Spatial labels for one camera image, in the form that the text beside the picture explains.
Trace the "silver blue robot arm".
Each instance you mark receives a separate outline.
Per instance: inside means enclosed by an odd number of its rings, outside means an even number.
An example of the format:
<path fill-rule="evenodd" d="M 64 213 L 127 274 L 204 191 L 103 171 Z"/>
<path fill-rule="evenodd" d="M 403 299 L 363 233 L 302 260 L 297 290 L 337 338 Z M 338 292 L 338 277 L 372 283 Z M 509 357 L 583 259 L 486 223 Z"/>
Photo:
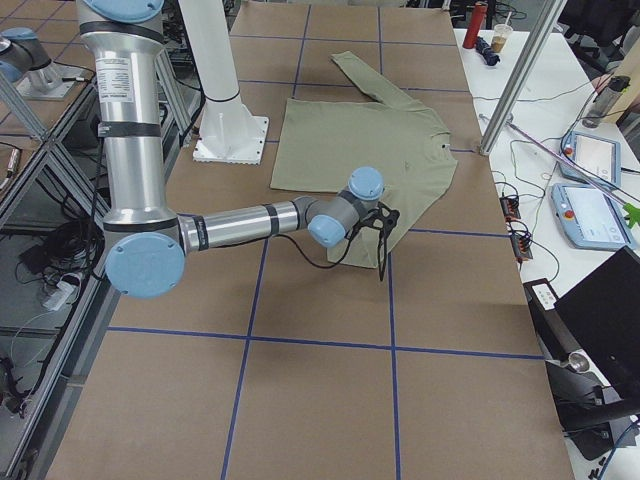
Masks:
<path fill-rule="evenodd" d="M 202 82 L 204 116 L 196 156 L 256 164 L 269 121 L 243 104 L 222 5 L 180 5 Z M 331 200 L 291 201 L 201 216 L 177 214 L 165 191 L 156 62 L 163 47 L 159 1 L 81 1 L 79 29 L 93 53 L 111 207 L 103 220 L 105 270 L 112 286 L 154 298 L 180 281 L 188 254 L 307 230 L 325 248 L 350 244 L 371 228 L 386 241 L 399 214 L 383 204 L 383 178 L 360 167 Z"/>
<path fill-rule="evenodd" d="M 30 28 L 1 32 L 1 73 L 25 99 L 61 100 L 87 80 L 83 72 L 82 67 L 56 64 Z"/>

